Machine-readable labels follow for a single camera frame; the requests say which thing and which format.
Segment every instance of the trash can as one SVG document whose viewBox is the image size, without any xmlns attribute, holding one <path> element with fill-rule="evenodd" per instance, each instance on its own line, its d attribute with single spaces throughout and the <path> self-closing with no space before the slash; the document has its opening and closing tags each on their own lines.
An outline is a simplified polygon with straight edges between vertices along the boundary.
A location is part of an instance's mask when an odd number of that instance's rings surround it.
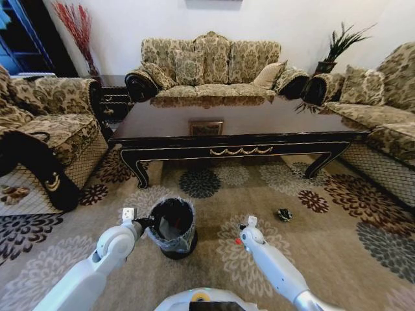
<svg viewBox="0 0 415 311">
<path fill-rule="evenodd" d="M 150 217 L 154 221 L 148 235 L 166 257 L 177 260 L 192 254 L 198 239 L 192 203 L 168 198 L 153 207 Z"/>
</svg>

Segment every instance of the dark wooden coffee table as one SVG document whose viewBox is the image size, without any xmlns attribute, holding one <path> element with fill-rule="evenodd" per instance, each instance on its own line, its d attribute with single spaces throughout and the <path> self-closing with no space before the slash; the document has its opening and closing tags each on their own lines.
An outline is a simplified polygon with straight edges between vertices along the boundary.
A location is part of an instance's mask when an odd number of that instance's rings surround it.
<svg viewBox="0 0 415 311">
<path fill-rule="evenodd" d="M 137 103 L 110 139 L 121 144 L 121 158 L 148 185 L 142 161 L 215 157 L 320 154 L 305 171 L 313 178 L 354 140 L 365 139 L 366 128 L 301 100 L 276 98 L 260 106 L 155 108 Z M 189 121 L 223 121 L 222 135 L 190 136 Z"/>
</svg>

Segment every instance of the floral rug pattern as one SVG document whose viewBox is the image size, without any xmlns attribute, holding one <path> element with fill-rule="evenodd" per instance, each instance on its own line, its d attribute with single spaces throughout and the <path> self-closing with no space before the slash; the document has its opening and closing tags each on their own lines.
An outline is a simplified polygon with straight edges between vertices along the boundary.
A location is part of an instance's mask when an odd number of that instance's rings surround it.
<svg viewBox="0 0 415 311">
<path fill-rule="evenodd" d="M 169 295 L 206 286 L 231 290 L 260 309 L 294 310 L 235 241 L 237 224 L 250 214 L 323 300 L 346 310 L 415 310 L 414 211 L 337 161 L 305 179 L 310 157 L 272 158 L 217 159 L 196 168 L 166 161 L 160 182 L 140 190 L 118 152 L 109 151 L 74 211 L 0 217 L 0 310 L 32 310 L 90 255 L 104 230 L 121 223 L 123 207 L 144 217 L 175 196 L 195 206 L 195 251 L 169 260 L 144 234 L 93 310 L 153 310 Z M 293 219 L 281 222 L 274 216 L 279 208 Z"/>
</svg>

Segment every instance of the floral upholstered sofa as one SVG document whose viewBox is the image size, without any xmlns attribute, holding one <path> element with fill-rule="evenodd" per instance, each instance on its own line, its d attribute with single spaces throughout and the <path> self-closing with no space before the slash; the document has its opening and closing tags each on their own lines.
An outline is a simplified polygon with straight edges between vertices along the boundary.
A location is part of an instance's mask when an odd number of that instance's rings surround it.
<svg viewBox="0 0 415 311">
<path fill-rule="evenodd" d="M 347 81 L 342 74 L 317 75 L 308 88 L 318 95 L 314 97 L 317 104 L 325 102 L 331 111 L 372 131 L 366 144 L 352 145 L 342 157 L 401 201 L 415 207 L 415 42 L 399 46 L 377 71 L 383 83 L 367 84 L 362 76 L 362 87 L 351 92 L 349 100 L 375 98 L 382 91 L 383 105 L 335 102 L 341 101 L 345 92 Z"/>
<path fill-rule="evenodd" d="M 10 78 L 0 66 L 0 216 L 78 205 L 108 148 L 92 109 L 100 90 L 91 79 Z"/>
<path fill-rule="evenodd" d="M 190 84 L 182 83 L 176 72 L 176 50 L 201 53 L 201 76 L 194 77 Z M 252 83 L 265 66 L 278 61 L 280 52 L 278 42 L 230 41 L 214 32 L 193 41 L 148 38 L 141 45 L 143 64 L 156 64 L 171 84 L 161 87 L 143 66 L 130 71 L 125 82 L 132 101 L 152 98 L 151 103 L 158 107 L 255 106 L 272 101 L 275 95 L 298 98 L 309 79 L 302 70 L 285 68 L 272 89 Z"/>
</svg>

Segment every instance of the patterned rug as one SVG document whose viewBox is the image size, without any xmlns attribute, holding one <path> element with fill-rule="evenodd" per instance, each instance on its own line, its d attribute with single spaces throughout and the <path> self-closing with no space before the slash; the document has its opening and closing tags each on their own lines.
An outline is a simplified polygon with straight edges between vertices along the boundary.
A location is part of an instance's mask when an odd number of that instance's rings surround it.
<svg viewBox="0 0 415 311">
<path fill-rule="evenodd" d="M 169 295 L 205 286 L 269 311 L 293 310 L 235 243 L 236 224 L 249 214 L 321 299 L 347 310 L 415 310 L 414 215 L 336 161 L 316 179 L 302 179 L 312 160 L 165 162 L 161 184 L 138 190 L 111 151 L 73 212 L 0 218 L 0 310 L 32 310 L 105 229 L 119 224 L 123 207 L 147 215 L 163 196 L 194 203 L 195 252 L 173 261 L 144 235 L 109 276 L 94 310 L 153 310 Z M 283 207 L 291 222 L 274 216 Z"/>
</svg>

